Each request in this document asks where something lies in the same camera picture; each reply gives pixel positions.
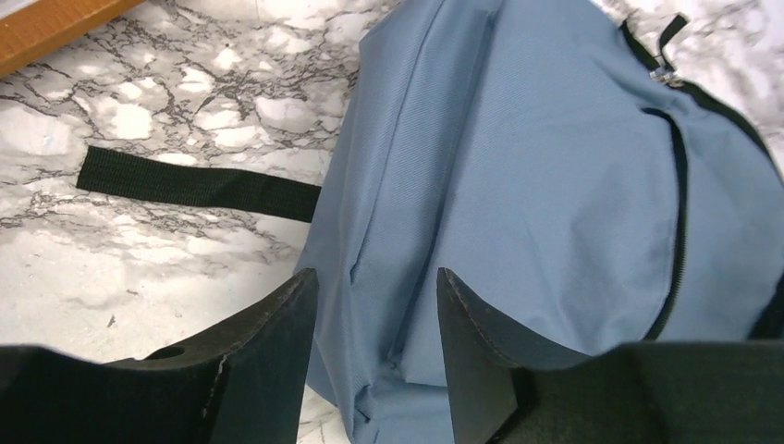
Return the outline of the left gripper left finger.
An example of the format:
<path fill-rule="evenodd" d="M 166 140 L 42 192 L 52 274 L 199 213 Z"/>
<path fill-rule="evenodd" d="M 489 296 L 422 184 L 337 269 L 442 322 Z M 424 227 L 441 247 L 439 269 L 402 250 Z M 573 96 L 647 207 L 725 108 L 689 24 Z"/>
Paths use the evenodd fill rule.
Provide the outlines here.
<path fill-rule="evenodd" d="M 141 359 L 97 364 L 39 346 L 1 350 L 5 443 L 293 443 L 318 280 L 268 296 Z"/>

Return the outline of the blue backpack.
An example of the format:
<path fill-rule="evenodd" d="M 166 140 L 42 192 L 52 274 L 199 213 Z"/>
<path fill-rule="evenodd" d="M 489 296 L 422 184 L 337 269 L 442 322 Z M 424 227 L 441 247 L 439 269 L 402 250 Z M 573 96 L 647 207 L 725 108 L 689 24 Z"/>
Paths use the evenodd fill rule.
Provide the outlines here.
<path fill-rule="evenodd" d="M 78 186 L 310 226 L 309 386 L 354 443 L 454 439 L 437 274 L 595 357 L 742 342 L 783 297 L 783 181 L 668 43 L 588 1 L 408 1 L 360 44 L 320 186 L 92 147 Z"/>

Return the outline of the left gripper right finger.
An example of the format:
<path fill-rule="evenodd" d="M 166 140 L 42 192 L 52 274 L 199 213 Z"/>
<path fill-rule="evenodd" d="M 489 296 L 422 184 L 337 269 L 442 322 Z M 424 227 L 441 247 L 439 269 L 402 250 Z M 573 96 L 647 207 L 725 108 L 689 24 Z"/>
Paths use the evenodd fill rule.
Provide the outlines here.
<path fill-rule="evenodd" d="M 458 443 L 779 443 L 783 297 L 742 342 L 623 344 L 589 357 L 437 274 Z"/>

